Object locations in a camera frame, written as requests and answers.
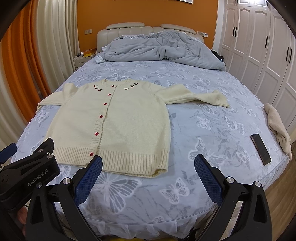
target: neckline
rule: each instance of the neckline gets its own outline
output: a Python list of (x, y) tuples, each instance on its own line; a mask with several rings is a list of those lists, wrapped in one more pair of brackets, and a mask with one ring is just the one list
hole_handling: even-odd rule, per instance
[(115, 86), (119, 86), (119, 85), (124, 85), (130, 82), (130, 78), (126, 79), (126, 80), (121, 80), (121, 81), (113, 81), (113, 80), (107, 80), (107, 79), (102, 79), (101, 83), (104, 85), (115, 85)]

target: wooden floor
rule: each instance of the wooden floor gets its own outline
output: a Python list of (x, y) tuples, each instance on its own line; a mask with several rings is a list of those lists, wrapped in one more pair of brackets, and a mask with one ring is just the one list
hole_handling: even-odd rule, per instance
[(293, 160), (284, 173), (267, 190), (272, 221), (272, 236), (276, 241), (296, 214), (296, 145), (292, 145)]

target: white door frame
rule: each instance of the white door frame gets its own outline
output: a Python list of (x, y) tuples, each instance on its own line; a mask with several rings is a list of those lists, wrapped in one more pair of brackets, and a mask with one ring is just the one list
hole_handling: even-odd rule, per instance
[(220, 54), (220, 43), (222, 38), (223, 20), (225, 11), (225, 0), (218, 0), (218, 14), (216, 22), (215, 38), (212, 50)]

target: crumpled comforter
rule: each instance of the crumpled comforter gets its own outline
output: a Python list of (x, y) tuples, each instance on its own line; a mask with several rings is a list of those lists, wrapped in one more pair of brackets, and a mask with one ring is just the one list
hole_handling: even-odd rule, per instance
[(120, 37), (96, 56), (98, 63), (163, 59), (203, 69), (226, 70), (225, 63), (218, 60), (207, 46), (185, 33), (176, 31), (163, 31), (139, 38)]

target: bed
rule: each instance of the bed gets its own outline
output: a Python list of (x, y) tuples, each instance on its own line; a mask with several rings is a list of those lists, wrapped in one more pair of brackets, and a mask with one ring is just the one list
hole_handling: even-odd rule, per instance
[[(140, 23), (125, 23), (99, 32), (97, 50), (100, 52), (103, 46), (123, 34), (147, 34), (151, 30), (172, 28), (197, 36), (194, 30), (180, 29), (180, 26), (152, 28)], [(65, 83), (74, 83), (79, 87), (103, 78), (113, 81), (132, 78), (165, 87), (183, 84), (195, 93), (218, 89), (226, 95), (231, 107), (196, 102), (168, 105), (171, 121), (168, 172), (153, 179), (102, 172), (87, 201), (79, 206), (98, 235), (117, 235), (128, 239), (156, 239), (168, 235), (185, 238), (193, 226), (197, 226), (217, 207), (211, 202), (193, 168), (194, 157), (198, 154), (203, 154), (224, 176), (232, 176), (238, 182), (247, 184), (258, 180), (265, 190), (289, 162), (267, 126), (263, 104), (227, 72), (168, 60), (98, 64), (92, 59)], [(42, 107), (25, 128), (12, 161), (30, 155), (44, 141), (58, 109), (58, 106)], [(250, 136), (255, 133), (260, 134), (270, 153), (272, 162), (266, 166), (251, 141)], [(61, 174), (51, 184), (72, 177), (78, 170), (75, 166), (59, 166)]]

